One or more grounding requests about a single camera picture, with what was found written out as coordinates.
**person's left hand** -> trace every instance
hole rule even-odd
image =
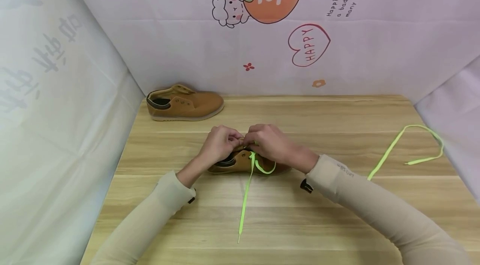
[[[214,126],[203,143],[197,158],[203,160],[208,166],[224,160],[232,153],[233,149],[242,144],[243,135],[236,129],[227,126]]]

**shoe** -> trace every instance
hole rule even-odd
[[[156,121],[200,121],[215,116],[223,109],[223,98],[213,92],[196,92],[184,85],[147,95],[148,113]]]
[[[231,172],[246,172],[267,176],[278,175],[289,171],[291,168],[284,164],[277,164],[268,158],[262,157],[246,148],[234,149],[228,158],[222,160],[210,168],[208,172],[212,174],[223,174]]]

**neon green shoelace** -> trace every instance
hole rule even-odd
[[[275,162],[272,170],[270,170],[270,171],[263,170],[263,168],[260,167],[260,165],[258,164],[258,160],[255,159],[255,155],[256,155],[256,153],[251,151],[249,159],[252,160],[252,170],[250,171],[250,177],[248,179],[248,182],[245,185],[245,195],[243,196],[243,204],[241,206],[239,239],[238,239],[237,243],[240,243],[240,236],[241,236],[241,233],[243,232],[243,220],[245,219],[245,209],[247,208],[247,196],[248,196],[248,190],[250,188],[250,181],[252,180],[253,170],[255,169],[255,167],[257,167],[257,169],[260,170],[260,172],[262,172],[264,174],[271,174],[272,172],[274,172],[275,167],[277,167],[277,162]]]
[[[397,144],[398,140],[401,138],[401,136],[403,135],[403,133],[405,132],[405,130],[407,128],[421,128],[421,129],[425,129],[427,130],[428,132],[430,132],[430,134],[432,134],[432,136],[435,137],[435,139],[437,139],[437,141],[439,141],[441,147],[440,147],[440,153],[439,155],[437,156],[433,156],[433,157],[428,157],[428,158],[424,158],[424,159],[419,159],[419,160],[414,160],[414,161],[410,161],[410,162],[407,162],[405,163],[405,165],[414,165],[414,164],[420,164],[420,163],[423,163],[423,162],[428,162],[428,161],[431,161],[431,160],[435,160],[435,159],[438,159],[440,158],[442,155],[443,155],[443,148],[445,147],[443,145],[443,141],[442,139],[440,138],[439,135],[437,135],[433,130],[431,130],[430,128],[427,128],[426,126],[423,126],[423,125],[407,125],[405,126],[401,132],[397,135],[397,137],[393,140],[392,144],[390,145],[390,147],[387,149],[387,151],[385,151],[385,154],[383,154],[383,157],[380,159],[380,161],[378,162],[377,166],[375,168],[373,168],[372,172],[370,172],[369,176],[367,177],[367,180],[372,180],[373,176],[375,175],[375,173],[377,173],[377,171],[380,170],[380,168],[382,167],[383,163],[385,162],[385,160],[387,160],[388,158],[388,155],[391,153],[392,149],[395,147],[395,145]]]

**small orange flower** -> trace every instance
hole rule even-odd
[[[323,87],[326,84],[325,79],[318,79],[317,81],[313,81],[312,87],[319,88]]]

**wooden tabletop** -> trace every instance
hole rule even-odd
[[[170,170],[194,157],[212,126],[245,133],[273,123],[294,141],[328,154],[366,176],[398,132],[423,124],[401,96],[227,97],[225,109],[200,122],[155,122],[142,103],[82,265]],[[446,157],[414,166],[439,147],[422,129],[408,129],[373,182],[432,218],[480,264],[480,208]],[[177,212],[138,264],[373,265],[402,264],[397,249],[350,211],[300,189],[304,176],[253,177],[237,244],[248,174],[204,174],[197,199]]]

